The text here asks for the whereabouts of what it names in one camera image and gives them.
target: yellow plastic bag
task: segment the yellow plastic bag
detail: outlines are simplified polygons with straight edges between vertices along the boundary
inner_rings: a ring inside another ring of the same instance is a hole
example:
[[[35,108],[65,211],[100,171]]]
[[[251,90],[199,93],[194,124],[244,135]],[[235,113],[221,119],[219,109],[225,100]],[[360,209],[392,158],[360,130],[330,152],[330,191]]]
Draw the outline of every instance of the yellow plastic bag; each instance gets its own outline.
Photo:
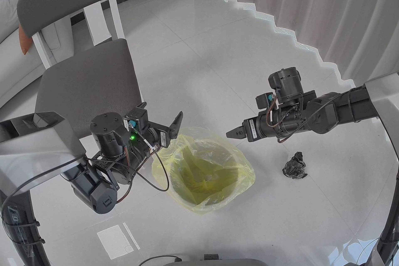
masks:
[[[195,213],[217,210],[255,182],[255,173],[244,154],[227,140],[202,128],[182,128],[167,149],[158,152],[169,180],[168,193]],[[157,158],[152,175],[166,187]]]

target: white sofa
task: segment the white sofa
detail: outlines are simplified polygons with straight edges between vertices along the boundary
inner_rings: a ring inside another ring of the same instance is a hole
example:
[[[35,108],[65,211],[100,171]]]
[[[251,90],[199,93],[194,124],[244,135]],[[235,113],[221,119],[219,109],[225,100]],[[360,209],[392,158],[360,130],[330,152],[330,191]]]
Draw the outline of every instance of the white sofa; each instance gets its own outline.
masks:
[[[73,56],[73,37],[69,16],[42,29],[54,59],[60,62]],[[15,94],[44,73],[42,60],[34,44],[27,54],[22,53],[18,30],[0,43],[0,107]]]

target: gray chair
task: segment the gray chair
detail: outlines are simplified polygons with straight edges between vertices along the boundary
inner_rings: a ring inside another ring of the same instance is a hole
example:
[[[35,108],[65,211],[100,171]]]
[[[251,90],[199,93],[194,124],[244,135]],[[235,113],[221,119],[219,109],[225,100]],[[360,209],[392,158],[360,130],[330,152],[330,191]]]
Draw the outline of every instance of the gray chair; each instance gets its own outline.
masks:
[[[54,63],[40,30],[79,9],[102,0],[19,0],[17,14],[25,34],[47,67],[35,112],[55,111],[66,118],[79,138],[90,135],[90,121],[106,112],[122,116],[141,103],[136,74],[122,30],[116,0],[109,0],[118,39]]]

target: black trash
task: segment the black trash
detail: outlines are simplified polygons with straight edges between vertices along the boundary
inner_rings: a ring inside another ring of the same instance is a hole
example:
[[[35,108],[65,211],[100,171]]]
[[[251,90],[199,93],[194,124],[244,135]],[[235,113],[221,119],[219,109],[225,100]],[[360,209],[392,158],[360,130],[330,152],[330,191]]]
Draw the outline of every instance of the black trash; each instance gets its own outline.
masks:
[[[295,155],[285,164],[282,172],[285,176],[292,179],[303,179],[307,176],[305,173],[306,164],[303,162],[302,152],[297,152]]]

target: orange cushion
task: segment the orange cushion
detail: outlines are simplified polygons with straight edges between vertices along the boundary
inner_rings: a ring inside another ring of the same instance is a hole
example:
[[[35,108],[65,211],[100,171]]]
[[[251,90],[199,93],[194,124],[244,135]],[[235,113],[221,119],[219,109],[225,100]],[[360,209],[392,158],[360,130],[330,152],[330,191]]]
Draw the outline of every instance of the orange cushion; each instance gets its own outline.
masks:
[[[32,37],[28,38],[23,31],[21,24],[18,27],[18,35],[20,37],[20,46],[23,54],[26,54],[33,43]]]

